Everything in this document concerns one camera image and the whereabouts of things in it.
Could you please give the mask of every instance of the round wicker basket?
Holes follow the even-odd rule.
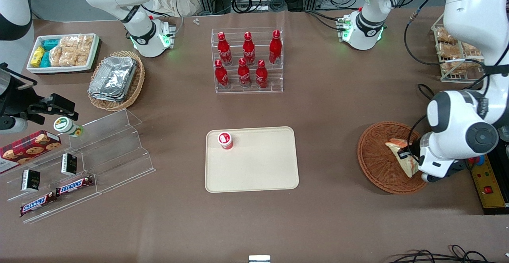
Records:
[[[133,80],[131,82],[131,87],[129,87],[129,92],[127,93],[127,98],[123,102],[111,102],[111,101],[105,101],[105,100],[98,100],[95,98],[92,98],[89,95],[89,99],[94,104],[95,107],[104,109],[107,111],[119,111],[124,108],[127,108],[131,106],[135,101],[136,98],[140,95],[140,92],[142,91],[143,81],[145,80],[145,68],[143,67],[142,60],[140,60],[140,57],[138,57],[136,54],[130,52],[130,51],[118,51],[110,54],[107,57],[110,56],[119,56],[119,57],[131,57],[134,60],[136,60],[136,71],[135,75],[133,77]],[[101,66],[102,62],[107,58],[105,57],[99,64],[97,64],[96,69],[94,70],[94,73],[92,75],[92,78],[90,82],[94,80],[94,77],[97,74],[97,71],[99,70],[99,67]]]
[[[409,178],[401,168],[392,151],[385,145],[391,138],[407,139],[410,127],[398,122],[378,122],[367,128],[357,145],[357,159],[367,178],[384,191],[393,194],[411,194],[424,188],[427,183],[418,171]],[[410,141],[419,133],[413,131]]]

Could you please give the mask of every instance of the brown table surface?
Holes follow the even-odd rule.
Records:
[[[409,30],[413,52],[436,60],[429,28],[443,8],[425,8]],[[343,15],[333,12],[329,15]],[[449,244],[504,261],[509,218],[482,216],[467,171],[418,194],[389,195],[364,176],[356,145],[369,125],[412,125],[428,100],[416,84],[435,91],[436,66],[414,61],[403,45],[413,10],[393,10],[380,42],[357,51],[305,13],[229,14],[186,18],[175,49],[142,58],[147,76],[130,107],[143,124],[143,146],[155,173],[34,224],[19,205],[0,200],[0,258],[13,262],[246,262],[270,254],[273,262],[384,262],[413,249],[450,254]],[[212,28],[282,26],[285,91],[216,95],[211,70]],[[122,23],[35,21],[36,35],[96,33],[100,59],[133,50]],[[109,114],[91,105],[91,74],[36,77],[38,94],[76,102],[79,124]],[[52,131],[30,124],[28,132]],[[208,193],[205,135],[213,129],[290,126],[295,131],[300,184],[294,190]],[[418,131],[428,129],[427,124]],[[21,135],[2,135],[0,144]]]

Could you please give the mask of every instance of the red bottle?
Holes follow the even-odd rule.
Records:
[[[231,49],[229,48],[229,43],[224,36],[224,33],[221,31],[218,33],[218,51],[220,53],[220,58],[222,63],[225,66],[231,65]]]
[[[244,45],[242,49],[244,50],[244,58],[246,59],[247,65],[252,66],[255,63],[255,45],[251,40],[251,33],[244,33]]]
[[[246,64],[246,59],[241,57],[239,59],[239,69],[237,70],[237,73],[239,74],[240,86],[245,89],[251,86],[251,78],[249,78],[249,67],[247,67]]]
[[[216,79],[218,80],[218,84],[220,89],[229,89],[229,80],[226,69],[222,66],[221,60],[216,60]]]
[[[263,60],[258,60],[258,68],[256,69],[256,85],[258,89],[266,89],[267,88],[267,69],[265,68],[265,62]]]
[[[281,64],[281,50],[283,45],[280,40],[281,32],[275,30],[272,32],[272,41],[269,45],[269,62],[271,64]]]

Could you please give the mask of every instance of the acrylic display stand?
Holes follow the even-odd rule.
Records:
[[[60,134],[62,146],[2,174],[7,184],[7,200],[18,207],[55,192],[85,176],[93,176],[94,185],[62,194],[57,201],[48,203],[25,214],[23,223],[35,222],[109,192],[137,178],[155,171],[150,155],[140,143],[135,126],[142,122],[127,109],[120,110],[83,125],[84,133],[73,138]],[[66,176],[60,172],[62,155],[69,153],[78,158],[78,174]],[[41,173],[39,190],[20,191],[22,171],[31,169]]]
[[[278,29],[281,31],[281,43],[283,49],[281,50],[281,64],[271,64],[269,62],[269,44],[272,40],[272,32]],[[220,89],[218,80],[216,80],[214,71],[214,61],[220,58],[218,52],[218,32],[222,31],[226,36],[231,48],[231,56],[233,58],[230,66],[225,66],[228,72],[228,79],[230,81],[229,89]],[[245,89],[240,86],[239,75],[237,69],[239,68],[239,59],[244,56],[242,45],[244,44],[244,33],[251,32],[253,43],[256,46],[256,62],[252,66],[249,66],[251,87]],[[284,47],[285,43],[283,40],[284,34],[281,27],[260,27],[260,28],[224,28],[224,29],[213,29],[211,44],[212,44],[212,76],[214,78],[214,85],[216,93],[276,93],[283,91],[283,63],[284,63]],[[268,72],[268,86],[265,89],[258,89],[256,87],[256,75],[255,71],[258,65],[258,60],[265,61],[265,68]]]

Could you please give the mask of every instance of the cookie box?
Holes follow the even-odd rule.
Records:
[[[62,145],[60,138],[40,130],[0,149],[0,174]]]

